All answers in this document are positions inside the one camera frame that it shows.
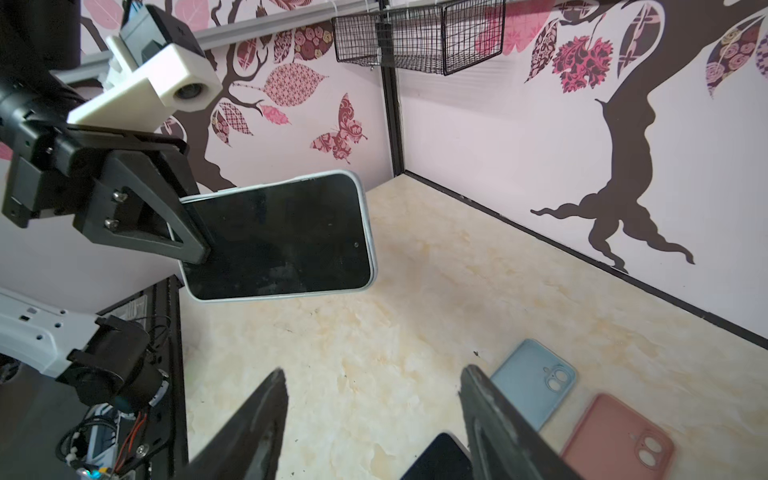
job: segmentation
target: beige floor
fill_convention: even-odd
[[[676,442],[670,478],[765,478],[768,351],[401,176],[368,194],[365,293],[202,304],[181,295],[190,456],[277,366],[278,478],[398,478],[441,431],[466,442],[458,376],[526,337],[580,379],[542,435],[560,451],[597,392]]]

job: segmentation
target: smartphone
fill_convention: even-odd
[[[472,480],[472,462],[452,435],[441,433],[400,480]]]
[[[210,246],[205,262],[181,262],[197,300],[350,292],[376,278],[365,194],[353,172],[193,195],[181,203]]]
[[[584,480],[661,480],[674,452],[662,429],[601,393],[579,420],[561,457]]]
[[[526,339],[491,381],[539,431],[576,383],[576,370],[536,340]]]

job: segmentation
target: camera lens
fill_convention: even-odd
[[[204,88],[205,85],[203,84],[184,85],[182,88],[176,90],[175,96],[181,100],[190,100],[191,98],[200,96],[200,94],[203,93]]]

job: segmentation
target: wall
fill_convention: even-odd
[[[399,72],[406,168],[768,336],[768,0],[553,3]]]
[[[289,9],[311,0],[277,1]],[[116,18],[113,3],[83,0],[83,13],[93,16],[100,40],[110,30],[104,25]],[[232,2],[225,3],[215,15],[222,24],[253,17],[259,7],[261,15],[283,10],[272,2],[247,0],[234,2],[240,10],[232,12]],[[178,0],[174,13],[182,16],[179,12],[187,10],[181,7],[205,8],[204,14],[197,10],[185,17],[194,23],[210,20],[217,5]],[[161,128],[189,143],[190,165],[202,191],[335,168],[355,171],[366,189],[392,177],[379,71],[337,64],[333,37],[326,35],[329,24],[314,25],[313,32],[316,28],[324,28],[318,45],[314,37],[306,41],[313,36],[307,28],[298,28],[207,53],[225,84],[222,95],[207,110],[179,113]],[[92,50],[93,37],[85,27],[83,32],[83,48]],[[85,88],[84,93],[97,91]],[[10,156],[0,144],[0,159]],[[8,162],[0,162],[5,176]],[[170,259],[91,244],[71,227],[70,217],[33,221],[26,230],[0,217],[0,238],[0,285],[72,310],[100,310],[177,271]]]

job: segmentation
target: phone screen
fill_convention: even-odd
[[[356,290],[372,281],[358,184],[329,174],[184,203],[209,246],[183,263],[199,300]]]

